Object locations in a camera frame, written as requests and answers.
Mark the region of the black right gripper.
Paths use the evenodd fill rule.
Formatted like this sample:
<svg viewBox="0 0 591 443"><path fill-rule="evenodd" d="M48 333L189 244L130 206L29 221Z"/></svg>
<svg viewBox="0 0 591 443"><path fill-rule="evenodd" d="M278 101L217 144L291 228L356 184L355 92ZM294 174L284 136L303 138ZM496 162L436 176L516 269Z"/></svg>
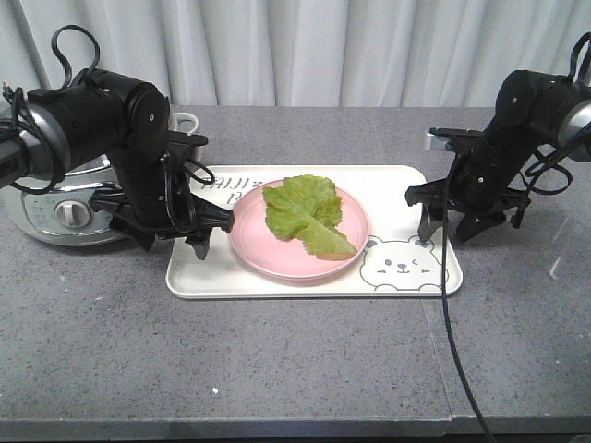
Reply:
<svg viewBox="0 0 591 443"><path fill-rule="evenodd" d="M498 183L479 182L480 177L443 178L423 185L409 186L404 197L409 207L421 205L417 228L420 241L426 243L443 225L444 208L463 213L456 228L461 243L506 221L505 211L516 208L514 227L521 225L531 199L525 190L517 190Z"/></svg>

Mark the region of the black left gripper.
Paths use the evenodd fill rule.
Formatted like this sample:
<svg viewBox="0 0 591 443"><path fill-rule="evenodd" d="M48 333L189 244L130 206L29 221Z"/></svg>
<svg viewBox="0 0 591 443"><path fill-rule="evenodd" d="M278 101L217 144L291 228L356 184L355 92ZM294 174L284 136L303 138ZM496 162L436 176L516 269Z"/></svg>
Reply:
<svg viewBox="0 0 591 443"><path fill-rule="evenodd" d="M129 182L120 189L100 188L91 195L90 207L112 216L110 228L150 250L158 238L184 237L197 259L210 250L212 230L232 232L231 210L190 192L187 182Z"/></svg>

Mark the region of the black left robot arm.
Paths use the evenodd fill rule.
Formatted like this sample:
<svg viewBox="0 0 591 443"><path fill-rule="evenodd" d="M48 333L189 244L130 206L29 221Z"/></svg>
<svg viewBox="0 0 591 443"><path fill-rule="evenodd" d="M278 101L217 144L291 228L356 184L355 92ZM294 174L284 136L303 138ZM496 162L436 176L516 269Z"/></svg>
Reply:
<svg viewBox="0 0 591 443"><path fill-rule="evenodd" d="M206 137L170 129L170 102L155 86L110 71L82 70L60 90L4 88L10 115L1 120L1 185L46 181L43 195L84 163L106 156L119 186L100 186L90 207L110 227L150 249L155 239L185 238L199 259L211 232L229 233L232 211L193 195L188 169Z"/></svg>

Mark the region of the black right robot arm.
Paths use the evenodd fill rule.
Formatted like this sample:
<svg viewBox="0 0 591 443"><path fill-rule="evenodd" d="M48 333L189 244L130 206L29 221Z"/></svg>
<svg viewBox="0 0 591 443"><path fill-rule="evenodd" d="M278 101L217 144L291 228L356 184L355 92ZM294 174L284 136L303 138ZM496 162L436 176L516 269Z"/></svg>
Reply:
<svg viewBox="0 0 591 443"><path fill-rule="evenodd" d="M518 228L542 173L566 157L589 161L590 88L582 79L516 70L502 83L485 130L432 127L428 137L455 159L447 177L405 192L408 205L422 206L419 238L427 241L443 225L446 209L464 215L456 229L462 242L504 223L510 208Z"/></svg>

